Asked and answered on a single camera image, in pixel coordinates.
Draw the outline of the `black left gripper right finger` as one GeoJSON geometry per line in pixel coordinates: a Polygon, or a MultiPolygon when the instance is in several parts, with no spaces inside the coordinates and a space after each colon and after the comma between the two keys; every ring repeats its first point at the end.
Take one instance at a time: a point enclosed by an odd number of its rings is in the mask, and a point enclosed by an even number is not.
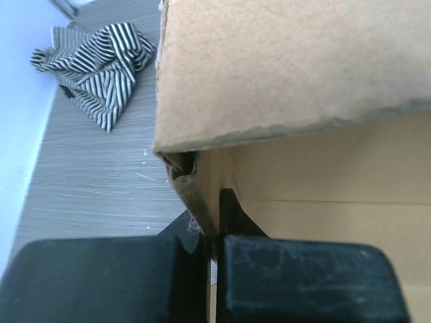
{"type": "Polygon", "coordinates": [[[217,322],[409,322],[387,256],[366,244],[270,238],[220,192],[217,322]]]}

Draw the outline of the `cardboard box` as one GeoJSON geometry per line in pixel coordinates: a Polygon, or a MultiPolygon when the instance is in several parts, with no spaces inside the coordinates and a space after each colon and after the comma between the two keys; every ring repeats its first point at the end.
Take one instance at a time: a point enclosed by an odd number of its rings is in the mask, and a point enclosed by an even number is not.
{"type": "Polygon", "coordinates": [[[430,2],[162,1],[153,151],[203,233],[362,242],[430,321],[430,2]]]}

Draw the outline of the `black white striped cloth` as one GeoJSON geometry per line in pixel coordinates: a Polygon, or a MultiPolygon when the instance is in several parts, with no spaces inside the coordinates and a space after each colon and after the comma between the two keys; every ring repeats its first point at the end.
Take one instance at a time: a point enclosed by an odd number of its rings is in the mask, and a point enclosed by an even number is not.
{"type": "Polygon", "coordinates": [[[63,93],[110,133],[131,99],[137,74],[156,47],[132,23],[109,24],[89,33],[76,22],[51,29],[52,45],[30,58],[38,72],[55,75],[63,93]]]}

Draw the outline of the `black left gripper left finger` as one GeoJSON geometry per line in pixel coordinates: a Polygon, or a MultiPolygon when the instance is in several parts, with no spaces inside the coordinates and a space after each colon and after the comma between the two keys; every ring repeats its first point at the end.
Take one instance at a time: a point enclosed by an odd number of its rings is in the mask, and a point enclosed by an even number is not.
{"type": "Polygon", "coordinates": [[[26,244],[1,280],[1,321],[208,321],[209,252],[190,218],[155,236],[26,244]]]}

